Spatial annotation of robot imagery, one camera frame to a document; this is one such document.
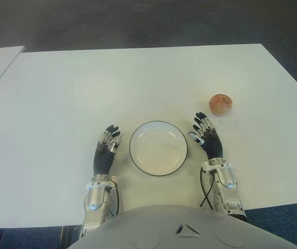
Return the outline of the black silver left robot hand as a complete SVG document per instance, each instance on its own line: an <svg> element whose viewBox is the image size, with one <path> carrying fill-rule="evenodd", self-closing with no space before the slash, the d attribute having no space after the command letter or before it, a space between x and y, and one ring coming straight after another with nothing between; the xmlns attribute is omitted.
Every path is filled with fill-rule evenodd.
<svg viewBox="0 0 297 249"><path fill-rule="evenodd" d="M120 146L121 131L110 125L101 134L93 159L93 175L108 175L113 164L116 150Z"/></svg>

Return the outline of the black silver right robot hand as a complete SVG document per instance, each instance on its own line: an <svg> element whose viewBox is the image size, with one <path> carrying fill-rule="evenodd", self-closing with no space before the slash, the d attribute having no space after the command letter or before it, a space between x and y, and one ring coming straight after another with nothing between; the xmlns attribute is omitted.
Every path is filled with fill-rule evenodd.
<svg viewBox="0 0 297 249"><path fill-rule="evenodd" d="M223 148L217 131L210 119L202 112L196 113L193 125L196 132L189 132L188 136L199 144L206 152L208 160L223 158Z"/></svg>

